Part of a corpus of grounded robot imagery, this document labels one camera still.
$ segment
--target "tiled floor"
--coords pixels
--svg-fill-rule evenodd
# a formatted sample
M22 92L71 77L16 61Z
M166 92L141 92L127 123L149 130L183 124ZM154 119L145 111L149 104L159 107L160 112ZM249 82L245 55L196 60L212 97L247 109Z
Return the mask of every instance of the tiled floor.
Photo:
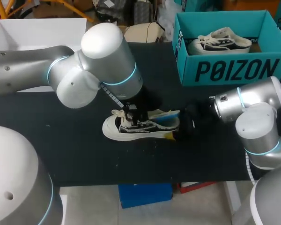
M118 186L62 187L67 195L65 225L231 225L221 183L173 199L121 209Z

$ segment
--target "sneaker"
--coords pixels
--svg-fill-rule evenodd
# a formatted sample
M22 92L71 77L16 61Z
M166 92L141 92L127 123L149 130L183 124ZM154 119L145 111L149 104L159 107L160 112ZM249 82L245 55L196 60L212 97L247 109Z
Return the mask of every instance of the sneaker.
M149 120L133 125L129 113L124 110L112 110L113 115L104 121L102 131L106 137L116 141L132 141L147 137L166 138L166 134L178 129L179 112L154 111L148 113Z
M190 55L217 55L248 53L252 41L236 35L229 27L200 35L188 45Z

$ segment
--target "black table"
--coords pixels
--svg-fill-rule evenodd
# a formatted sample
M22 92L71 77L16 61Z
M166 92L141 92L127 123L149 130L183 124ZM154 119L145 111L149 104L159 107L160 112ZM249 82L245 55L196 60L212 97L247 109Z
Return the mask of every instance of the black table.
M182 87L171 43L130 47L145 85L163 98L163 110L234 88ZM102 90L78 110L63 106L53 92L15 93L0 96L0 126L33 144L57 186L249 179L234 123L219 124L212 135L192 142L116 142L102 133L114 108ZM281 135L281 109L278 128Z

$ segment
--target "blue crate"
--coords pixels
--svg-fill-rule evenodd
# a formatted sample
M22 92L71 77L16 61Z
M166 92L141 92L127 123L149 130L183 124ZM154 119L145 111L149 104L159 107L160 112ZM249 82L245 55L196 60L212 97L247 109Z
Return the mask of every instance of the blue crate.
M258 42L262 52L188 55L190 40L223 27ZM183 86L246 84L272 75L281 78L281 30L267 11L179 13L172 44Z
M172 199L171 184L119 184L122 208L158 203Z

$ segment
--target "white box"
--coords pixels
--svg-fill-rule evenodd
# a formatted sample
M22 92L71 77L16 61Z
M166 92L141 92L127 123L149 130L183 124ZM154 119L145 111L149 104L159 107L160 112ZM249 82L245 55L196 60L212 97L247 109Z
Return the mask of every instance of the white box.
M78 51L86 31L84 18L0 20L0 51L33 50L65 45ZM53 91L40 87L25 91Z

